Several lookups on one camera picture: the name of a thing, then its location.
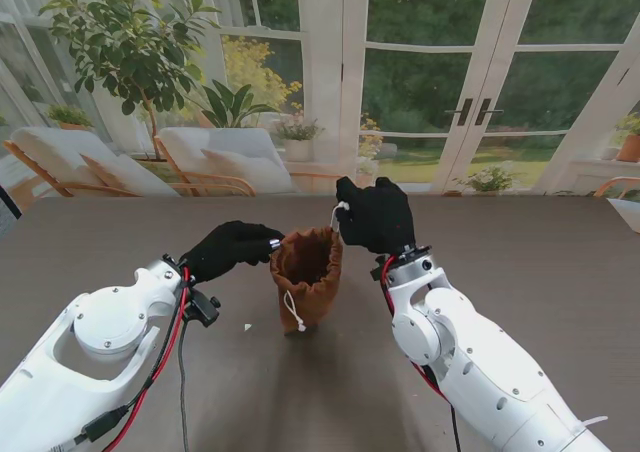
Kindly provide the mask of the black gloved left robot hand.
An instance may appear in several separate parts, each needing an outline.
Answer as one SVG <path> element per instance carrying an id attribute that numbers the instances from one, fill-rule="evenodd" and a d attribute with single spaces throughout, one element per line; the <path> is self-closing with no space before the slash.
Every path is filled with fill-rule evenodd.
<path id="1" fill-rule="evenodd" d="M 183 254 L 180 262 L 189 268 L 196 283 L 208 282 L 240 263 L 251 266 L 267 263 L 274 251 L 272 242 L 283 238 L 280 231 L 262 224 L 226 222 Z"/>

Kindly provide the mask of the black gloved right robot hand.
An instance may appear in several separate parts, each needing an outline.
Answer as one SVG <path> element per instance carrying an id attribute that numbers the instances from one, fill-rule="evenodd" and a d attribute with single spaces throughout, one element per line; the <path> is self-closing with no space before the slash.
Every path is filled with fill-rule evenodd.
<path id="1" fill-rule="evenodd" d="M 416 247 L 413 216 L 407 194 L 388 177 L 359 188 L 349 177 L 336 182 L 336 198 L 349 209 L 336 211 L 343 241 L 374 254 L 400 255 Z"/>

